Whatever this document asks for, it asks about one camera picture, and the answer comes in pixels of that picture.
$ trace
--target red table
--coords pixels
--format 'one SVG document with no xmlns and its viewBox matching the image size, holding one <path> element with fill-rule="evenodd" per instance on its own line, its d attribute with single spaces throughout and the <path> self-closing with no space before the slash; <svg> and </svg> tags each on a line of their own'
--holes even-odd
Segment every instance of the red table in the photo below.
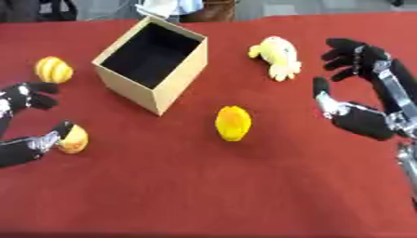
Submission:
<svg viewBox="0 0 417 238">
<path fill-rule="evenodd" d="M 414 13 L 381 13 L 187 24 L 209 37 L 209 65 L 161 118 L 106 89 L 90 63 L 134 21 L 0 25 L 0 86 L 36 81 L 34 63 L 45 56 L 75 68 L 61 105 L 23 112 L 7 137 L 40 135 L 69 118 L 91 140 L 78 155 L 52 152 L 0 171 L 0 231 L 416 236 L 396 142 L 334 128 L 312 99 L 312 77 L 329 75 L 319 59 L 327 37 L 384 47 L 413 71 L 413 22 Z M 267 64 L 247 57 L 249 46 L 274 34 L 300 51 L 294 81 L 270 80 Z M 379 105 L 359 79 L 332 86 L 338 99 Z M 224 105 L 253 117 L 239 143 L 214 129 Z"/>
</svg>

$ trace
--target yellow ball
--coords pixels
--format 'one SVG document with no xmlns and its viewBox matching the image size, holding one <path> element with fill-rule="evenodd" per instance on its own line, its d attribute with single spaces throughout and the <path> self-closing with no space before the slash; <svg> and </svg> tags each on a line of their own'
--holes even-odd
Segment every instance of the yellow ball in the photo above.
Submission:
<svg viewBox="0 0 417 238">
<path fill-rule="evenodd" d="M 74 125 L 65 139 L 60 140 L 58 148 L 65 153 L 78 153 L 88 144 L 88 134 L 85 129 Z"/>
<path fill-rule="evenodd" d="M 39 60 L 34 70 L 42 81 L 55 84 L 68 81 L 74 73 L 73 68 L 62 59 L 51 56 Z"/>
<path fill-rule="evenodd" d="M 237 106 L 223 107 L 216 118 L 216 128 L 226 141 L 240 141 L 249 132 L 250 115 Z"/>
</svg>

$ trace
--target cardboard box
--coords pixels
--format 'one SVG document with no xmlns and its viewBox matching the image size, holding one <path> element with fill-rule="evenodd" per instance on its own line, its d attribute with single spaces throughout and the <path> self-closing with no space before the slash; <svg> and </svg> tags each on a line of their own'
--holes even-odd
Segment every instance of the cardboard box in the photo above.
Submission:
<svg viewBox="0 0 417 238">
<path fill-rule="evenodd" d="M 207 37 L 147 17 L 93 60 L 116 93 L 162 115 L 208 61 Z"/>
</svg>

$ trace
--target plush octopus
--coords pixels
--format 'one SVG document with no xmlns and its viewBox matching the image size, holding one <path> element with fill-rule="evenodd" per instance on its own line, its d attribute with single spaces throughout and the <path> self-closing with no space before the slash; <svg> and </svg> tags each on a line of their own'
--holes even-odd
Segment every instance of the plush octopus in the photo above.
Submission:
<svg viewBox="0 0 417 238">
<path fill-rule="evenodd" d="M 269 76 L 278 82 L 287 78 L 293 79 L 295 74 L 301 71 L 302 64 L 297 60 L 294 45 L 278 36 L 268 37 L 249 49 L 250 58 L 255 59 L 259 56 L 271 64 Z"/>
</svg>

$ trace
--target robotic arm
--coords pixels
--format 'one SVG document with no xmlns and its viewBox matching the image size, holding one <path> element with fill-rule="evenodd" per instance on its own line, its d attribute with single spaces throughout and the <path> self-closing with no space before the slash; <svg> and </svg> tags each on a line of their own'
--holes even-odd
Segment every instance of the robotic arm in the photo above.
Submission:
<svg viewBox="0 0 417 238">
<path fill-rule="evenodd" d="M 58 103 L 41 92 L 56 94 L 58 87 L 51 83 L 22 83 L 0 90 L 0 139 L 10 120 L 26 108 L 48 110 Z M 0 140 L 0 167 L 25 164 L 40 159 L 60 139 L 64 139 L 74 125 L 68 121 L 55 126 L 43 137 L 26 137 L 10 141 Z"/>
<path fill-rule="evenodd" d="M 350 39 L 332 38 L 332 50 L 323 55 L 325 69 L 347 67 L 332 76 L 333 81 L 358 75 L 373 85 L 384 112 L 355 102 L 342 102 L 330 95 L 329 82 L 317 77 L 313 94 L 327 119 L 344 130 L 377 140 L 395 134 L 411 139 L 398 146 L 397 161 L 410 180 L 413 201 L 417 202 L 417 81 L 398 59 L 384 50 Z"/>
</svg>

